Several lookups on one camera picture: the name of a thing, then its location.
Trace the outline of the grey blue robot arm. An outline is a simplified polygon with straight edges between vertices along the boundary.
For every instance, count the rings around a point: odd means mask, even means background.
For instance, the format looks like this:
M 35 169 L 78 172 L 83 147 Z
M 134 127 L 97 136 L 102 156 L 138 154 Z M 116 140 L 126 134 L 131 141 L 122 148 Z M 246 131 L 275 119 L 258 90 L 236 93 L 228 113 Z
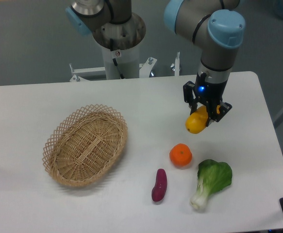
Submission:
M 207 127 L 232 108 L 222 95 L 246 27 L 235 11 L 238 5 L 237 0 L 171 0 L 165 8 L 165 25 L 202 50 L 196 80 L 183 86 L 184 101 L 191 109 L 185 124 L 189 132 L 193 122 Z M 127 52 L 140 45 L 146 27 L 133 13 L 131 1 L 75 0 L 66 15 L 80 34 L 93 35 L 107 51 L 107 78 L 139 76 L 139 58 L 129 59 Z

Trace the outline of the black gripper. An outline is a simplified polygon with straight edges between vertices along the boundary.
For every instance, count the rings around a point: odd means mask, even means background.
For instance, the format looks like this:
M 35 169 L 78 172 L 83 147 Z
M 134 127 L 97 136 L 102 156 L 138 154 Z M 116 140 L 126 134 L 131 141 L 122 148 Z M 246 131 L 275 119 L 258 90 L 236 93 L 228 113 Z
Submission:
M 222 102 L 223 93 L 229 78 L 229 71 L 199 71 L 195 83 L 188 81 L 183 85 L 184 102 L 190 107 L 190 115 L 196 112 L 198 103 L 206 106 L 205 126 L 220 122 L 232 109 L 232 105 Z

